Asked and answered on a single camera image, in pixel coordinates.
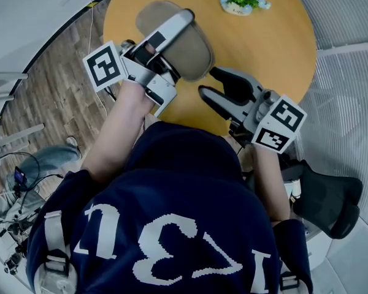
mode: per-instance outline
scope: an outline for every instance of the black office chair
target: black office chair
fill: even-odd
[[[362,182],[356,178],[321,175],[306,161],[292,160],[281,165],[284,181],[300,179],[301,197],[293,204],[298,216],[315,224],[333,239],[346,237],[356,225]],[[253,174],[247,183],[254,188]]]

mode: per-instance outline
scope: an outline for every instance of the person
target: person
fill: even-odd
[[[282,259],[311,292],[304,227],[289,219],[277,155],[255,146],[253,191],[221,137],[157,122],[136,141],[152,107],[143,87],[123,82],[81,170],[34,223],[31,287],[277,293]],[[55,271],[64,279],[49,284]]]
[[[73,136],[67,137],[65,145],[46,147],[36,152],[33,157],[28,156],[19,165],[19,169],[26,177],[25,188],[32,186],[38,179],[44,178],[64,164],[81,158],[77,140]],[[3,221],[26,219],[45,203],[45,200],[34,190],[21,192],[19,197],[14,191],[14,173],[7,174],[4,179],[3,183],[0,178],[0,218]]]

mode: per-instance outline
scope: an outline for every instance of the white chair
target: white chair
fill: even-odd
[[[29,77],[28,74],[23,74],[23,73],[0,73],[0,80],[4,80],[4,81],[10,81],[10,80],[25,80]],[[0,94],[0,101],[9,101],[9,100],[13,100],[13,96],[8,96],[5,94]],[[20,138],[26,137],[32,133],[38,132],[42,129],[44,129],[44,125],[43,124],[38,124],[36,126],[30,127],[29,129],[25,129],[22,130],[18,133],[12,134],[10,136],[7,137],[0,137],[0,152],[1,152],[1,147],[12,143],[15,140],[18,140]],[[11,151],[15,152],[15,151],[19,151],[24,147],[27,147],[29,145],[29,142],[27,141],[26,143],[22,143],[20,145],[18,145],[16,148],[12,148]]]

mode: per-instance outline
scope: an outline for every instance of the wooden table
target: wooden table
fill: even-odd
[[[155,0],[111,0],[104,23],[104,42],[140,42],[137,14]],[[300,102],[315,72],[316,46],[311,21],[300,0],[268,0],[270,10],[255,10],[249,17],[223,11],[219,0],[169,0],[191,9],[214,49],[215,66],[252,74],[265,88]],[[180,80],[178,95],[160,118],[170,123],[227,135],[229,122],[206,105],[199,85],[222,91],[210,75],[196,83]]]

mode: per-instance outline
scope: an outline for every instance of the white vase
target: white vase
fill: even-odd
[[[238,6],[236,3],[221,3],[221,6],[227,13],[239,15],[241,17],[247,17],[252,12],[252,10],[245,10],[243,7]]]

